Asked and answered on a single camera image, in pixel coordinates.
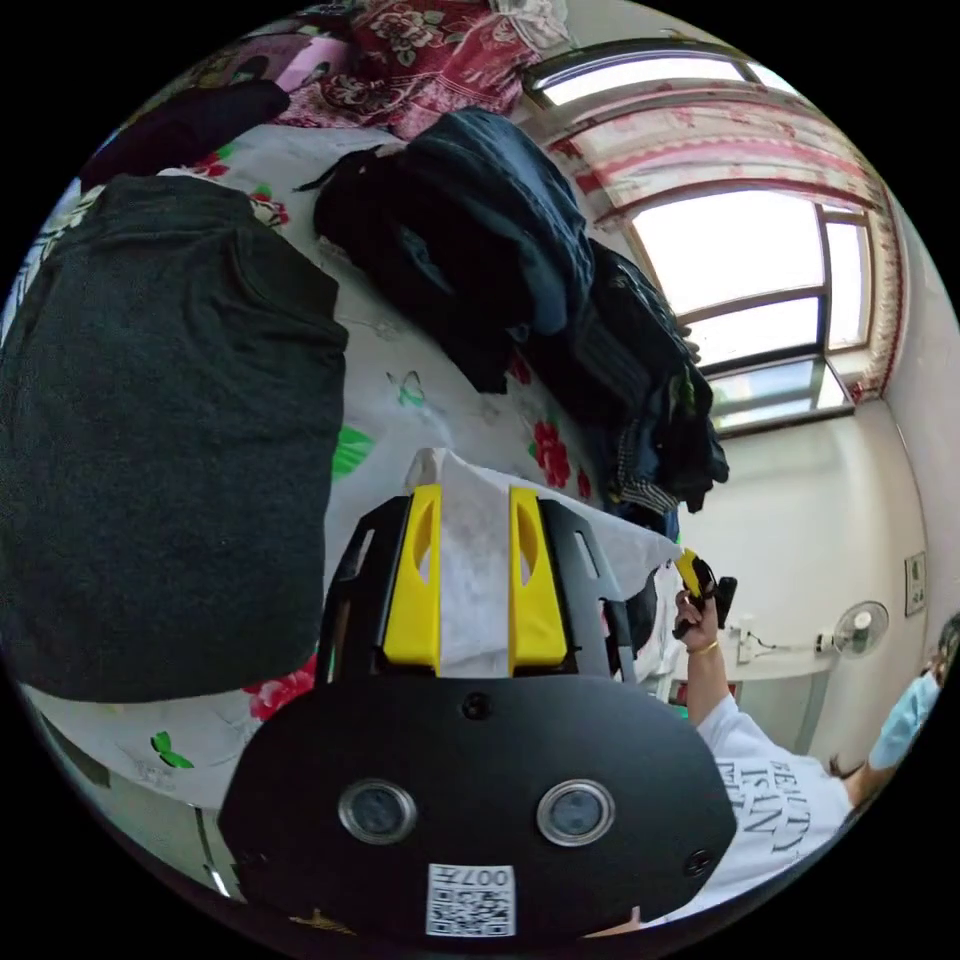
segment window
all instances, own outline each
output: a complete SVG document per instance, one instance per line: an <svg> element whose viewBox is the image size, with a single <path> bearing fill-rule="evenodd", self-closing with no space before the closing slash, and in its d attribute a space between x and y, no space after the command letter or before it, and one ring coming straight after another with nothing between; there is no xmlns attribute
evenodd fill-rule
<svg viewBox="0 0 960 960"><path fill-rule="evenodd" d="M747 189L653 207L633 230L708 375L867 342L862 214Z"/></svg>
<svg viewBox="0 0 960 960"><path fill-rule="evenodd" d="M560 106L602 90L648 80L742 80L794 96L783 77L729 47L685 41L628 40L596 44L532 68L527 92L541 106Z"/></svg>
<svg viewBox="0 0 960 960"><path fill-rule="evenodd" d="M803 96L795 87L791 87L783 77L777 76L772 70L768 70L760 63L748 64L750 69L757 75L757 79L772 90L782 90L784 93L792 93L795 97Z"/></svg>
<svg viewBox="0 0 960 960"><path fill-rule="evenodd" d="M743 80L743 75L727 60L709 57L650 57L601 67L570 80L561 80L544 89L556 106L601 90L613 90L645 80Z"/></svg>
<svg viewBox="0 0 960 960"><path fill-rule="evenodd" d="M678 315L823 284L816 208L806 200L740 190L654 207L633 223Z"/></svg>
<svg viewBox="0 0 960 960"><path fill-rule="evenodd" d="M714 427L721 437L853 412L830 363L809 357L712 379Z"/></svg>
<svg viewBox="0 0 960 960"><path fill-rule="evenodd" d="M694 41L598 44L532 68L525 86L549 110L628 84L695 78L802 96L738 51ZM643 210L627 232L638 263L690 328L722 434L852 409L828 357L870 339L863 210L754 188L691 191Z"/></svg>

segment white t-shirt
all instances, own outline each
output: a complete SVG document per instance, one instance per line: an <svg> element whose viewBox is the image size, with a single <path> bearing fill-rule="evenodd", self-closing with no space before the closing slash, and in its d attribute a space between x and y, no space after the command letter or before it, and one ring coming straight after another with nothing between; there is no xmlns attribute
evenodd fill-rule
<svg viewBox="0 0 960 960"><path fill-rule="evenodd" d="M737 832L703 889L667 923L731 900L826 843L852 807L846 788L813 757L778 747L727 696L698 727L720 768Z"/></svg>

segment blue surgical mask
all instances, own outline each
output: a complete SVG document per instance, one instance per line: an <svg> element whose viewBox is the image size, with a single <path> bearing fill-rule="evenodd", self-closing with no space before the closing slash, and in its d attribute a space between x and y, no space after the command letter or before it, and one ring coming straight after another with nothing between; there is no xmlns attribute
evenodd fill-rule
<svg viewBox="0 0 960 960"><path fill-rule="evenodd" d="M904 757L913 738L920 732L933 705L940 687L932 673L917 677L904 691L896 706L890 711L877 742L870 751L867 763L874 770L895 767Z"/></svg>

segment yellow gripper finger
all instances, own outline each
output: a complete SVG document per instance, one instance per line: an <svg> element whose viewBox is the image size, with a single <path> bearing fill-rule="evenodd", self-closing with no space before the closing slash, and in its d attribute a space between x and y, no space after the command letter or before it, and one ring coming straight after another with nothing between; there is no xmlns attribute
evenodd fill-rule
<svg viewBox="0 0 960 960"><path fill-rule="evenodd" d="M690 591L690 595L695 600L699 600L702 593L700 589L700 578L693 569L693 562L696 559L697 555L692 550L684 550L683 556L677 561L676 566L677 573L679 573L683 579L683 585Z"/></svg>
<svg viewBox="0 0 960 960"><path fill-rule="evenodd" d="M394 582L383 652L395 666L440 670L440 519L438 483L413 492ZM421 573L424 559L427 569Z"/></svg>
<svg viewBox="0 0 960 960"><path fill-rule="evenodd" d="M529 571L524 583L523 563ZM510 488L510 675L518 668L557 667L567 641L540 505L533 490Z"/></svg>

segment gold bracelet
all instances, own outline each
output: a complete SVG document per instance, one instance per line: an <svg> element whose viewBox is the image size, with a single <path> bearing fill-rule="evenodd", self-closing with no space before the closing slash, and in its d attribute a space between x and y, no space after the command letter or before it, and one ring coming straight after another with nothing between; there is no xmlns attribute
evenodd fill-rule
<svg viewBox="0 0 960 960"><path fill-rule="evenodd" d="M711 650L716 650L720 646L719 640L714 640L713 643L707 644L707 646L701 648L700 650L688 650L687 653L690 656L695 656L700 653L709 653Z"/></svg>

